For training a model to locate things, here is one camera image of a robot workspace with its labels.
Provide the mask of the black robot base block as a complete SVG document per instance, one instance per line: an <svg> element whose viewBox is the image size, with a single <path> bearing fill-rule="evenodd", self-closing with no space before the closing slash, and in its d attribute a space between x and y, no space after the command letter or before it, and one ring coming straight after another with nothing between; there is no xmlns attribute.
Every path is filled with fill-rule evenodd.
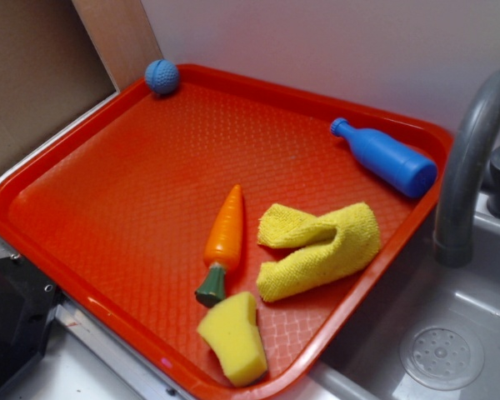
<svg viewBox="0 0 500 400"><path fill-rule="evenodd" d="M25 257L0 258L0 394L44 358L60 295Z"/></svg>

